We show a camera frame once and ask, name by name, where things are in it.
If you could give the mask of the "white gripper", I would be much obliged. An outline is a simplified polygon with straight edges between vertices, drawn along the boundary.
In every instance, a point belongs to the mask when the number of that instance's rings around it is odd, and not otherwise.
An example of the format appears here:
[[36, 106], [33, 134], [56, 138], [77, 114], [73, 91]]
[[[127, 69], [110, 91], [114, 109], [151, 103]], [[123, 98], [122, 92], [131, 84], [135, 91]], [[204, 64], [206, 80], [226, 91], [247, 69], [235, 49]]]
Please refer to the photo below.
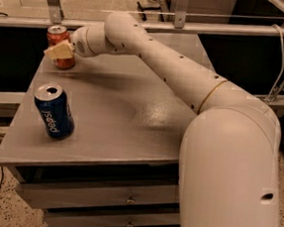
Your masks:
[[[87, 46], [85, 34], [87, 32], [86, 27], [75, 30], [71, 33], [71, 43], [74, 46], [75, 52], [81, 57], [86, 57]], [[44, 52], [45, 56], [53, 57], [54, 59], [70, 59], [73, 58], [73, 51], [70, 49], [69, 44], [58, 43], [55, 46], [50, 46]]]

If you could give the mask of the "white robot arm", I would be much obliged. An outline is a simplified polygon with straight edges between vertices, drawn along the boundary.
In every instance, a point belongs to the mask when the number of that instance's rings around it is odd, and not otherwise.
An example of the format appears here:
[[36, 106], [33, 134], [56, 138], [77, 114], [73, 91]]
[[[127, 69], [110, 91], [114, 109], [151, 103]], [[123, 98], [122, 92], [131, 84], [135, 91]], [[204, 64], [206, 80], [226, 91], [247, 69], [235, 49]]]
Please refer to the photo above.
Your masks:
[[181, 227], [279, 227], [274, 111], [234, 83], [158, 42], [130, 14], [110, 14], [48, 47], [53, 59], [139, 57], [196, 117], [179, 151]]

